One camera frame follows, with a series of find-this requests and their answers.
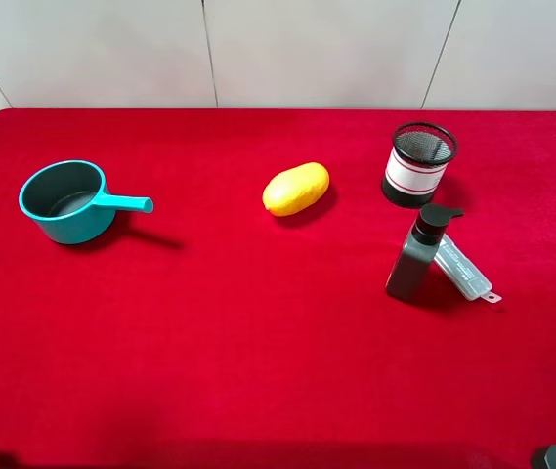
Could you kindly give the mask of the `dark grey pump bottle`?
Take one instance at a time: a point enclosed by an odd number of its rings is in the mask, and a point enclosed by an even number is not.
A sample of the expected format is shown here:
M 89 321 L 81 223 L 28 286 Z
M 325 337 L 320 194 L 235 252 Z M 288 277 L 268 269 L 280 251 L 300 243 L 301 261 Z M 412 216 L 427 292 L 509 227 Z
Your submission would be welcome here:
M 389 296 L 404 302 L 411 300 L 435 259 L 449 223 L 463 215 L 461 208 L 436 203 L 420 208 L 387 280 Z

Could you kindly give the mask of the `yellow lemon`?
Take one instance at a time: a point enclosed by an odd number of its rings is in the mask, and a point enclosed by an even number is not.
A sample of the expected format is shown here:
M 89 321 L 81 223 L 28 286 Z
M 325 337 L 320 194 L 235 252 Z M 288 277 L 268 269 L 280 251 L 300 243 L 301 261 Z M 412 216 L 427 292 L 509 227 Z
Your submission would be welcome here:
M 262 194 L 265 209 L 277 217 L 294 215 L 315 204 L 329 187 L 329 173 L 317 162 L 275 175 Z

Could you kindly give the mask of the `red tablecloth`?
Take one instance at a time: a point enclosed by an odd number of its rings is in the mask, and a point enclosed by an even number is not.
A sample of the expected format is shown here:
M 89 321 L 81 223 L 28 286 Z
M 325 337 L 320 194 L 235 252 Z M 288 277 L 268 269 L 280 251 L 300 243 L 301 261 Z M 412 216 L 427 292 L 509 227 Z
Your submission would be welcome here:
M 415 111 L 0 111 L 0 466 L 526 468 L 556 444 L 556 112 L 433 112 L 448 229 L 502 300 L 387 278 L 414 213 L 380 182 Z M 50 240 L 19 206 L 86 160 L 118 211 Z M 317 162 L 286 217 L 266 185 Z

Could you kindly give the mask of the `black mesh pen holder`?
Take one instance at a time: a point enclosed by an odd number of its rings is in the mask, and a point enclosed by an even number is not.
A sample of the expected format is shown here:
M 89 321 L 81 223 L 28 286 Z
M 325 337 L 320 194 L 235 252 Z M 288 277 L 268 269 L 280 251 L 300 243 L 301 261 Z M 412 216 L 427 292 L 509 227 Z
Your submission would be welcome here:
M 457 149 L 455 136 L 439 125 L 415 121 L 399 126 L 392 137 L 382 193 L 403 208 L 429 203 Z

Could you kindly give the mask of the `clear plastic slim case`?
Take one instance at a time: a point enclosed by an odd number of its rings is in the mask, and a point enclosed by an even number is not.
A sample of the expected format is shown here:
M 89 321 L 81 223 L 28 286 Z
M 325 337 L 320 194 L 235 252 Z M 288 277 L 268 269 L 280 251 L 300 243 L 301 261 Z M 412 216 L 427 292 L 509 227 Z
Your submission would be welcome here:
M 492 284 L 484 274 L 447 234 L 443 235 L 434 262 L 466 300 L 483 299 L 491 304 L 502 300 L 501 296 L 492 291 Z

